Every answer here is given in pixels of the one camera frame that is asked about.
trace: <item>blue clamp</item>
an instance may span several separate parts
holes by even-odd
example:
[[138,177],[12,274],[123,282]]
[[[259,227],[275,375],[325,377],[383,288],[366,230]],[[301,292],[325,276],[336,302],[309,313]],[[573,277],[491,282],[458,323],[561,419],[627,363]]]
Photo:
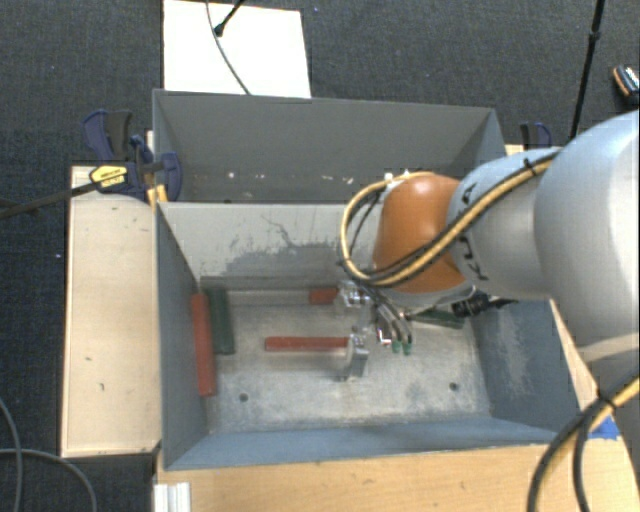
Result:
[[[169,201],[176,201],[182,189],[182,166],[175,152],[163,153],[159,162],[140,135],[128,136],[131,112],[107,112],[97,110],[82,122],[85,144],[96,154],[101,164],[118,163],[127,168],[126,182],[108,189],[98,188],[101,193],[123,194],[140,201],[147,201],[145,174],[153,173],[156,183],[163,183]],[[134,150],[134,161],[129,159],[128,148]]]

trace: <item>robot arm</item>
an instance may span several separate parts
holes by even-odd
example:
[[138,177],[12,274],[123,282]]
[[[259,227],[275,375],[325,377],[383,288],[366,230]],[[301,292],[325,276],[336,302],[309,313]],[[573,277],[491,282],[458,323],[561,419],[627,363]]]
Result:
[[[370,271],[355,266],[346,243],[365,189],[343,219],[345,270],[404,308],[455,302],[474,289],[554,299],[608,389],[638,366],[638,122],[638,111],[611,119],[559,152],[492,161],[459,183],[420,173],[372,186],[393,189]],[[640,473],[638,401],[617,419]]]

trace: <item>blue tape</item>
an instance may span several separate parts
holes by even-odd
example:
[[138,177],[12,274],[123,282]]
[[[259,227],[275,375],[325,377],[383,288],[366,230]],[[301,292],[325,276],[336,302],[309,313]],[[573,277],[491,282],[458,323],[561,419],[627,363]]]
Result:
[[607,418],[596,428],[593,432],[589,434],[589,439],[618,439],[620,435],[620,431],[618,430],[618,426],[616,422],[613,421],[611,416],[607,416]]

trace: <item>green block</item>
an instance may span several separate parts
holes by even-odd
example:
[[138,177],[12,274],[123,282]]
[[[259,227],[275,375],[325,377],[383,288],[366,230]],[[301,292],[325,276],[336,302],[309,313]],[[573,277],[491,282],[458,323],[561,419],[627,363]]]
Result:
[[231,308],[227,290],[224,288],[209,288],[204,292],[209,297],[213,351],[216,355],[235,354],[236,343],[233,336],[233,323],[231,321]]

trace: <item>red block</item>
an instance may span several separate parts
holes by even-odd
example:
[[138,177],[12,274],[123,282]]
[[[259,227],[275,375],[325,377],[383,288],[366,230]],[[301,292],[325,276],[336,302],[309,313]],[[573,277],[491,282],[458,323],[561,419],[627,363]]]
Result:
[[347,348],[349,338],[271,336],[264,340],[267,352],[332,352]]
[[204,293],[191,296],[191,318],[196,349],[196,373],[200,396],[216,394],[216,360],[211,339],[209,299]]

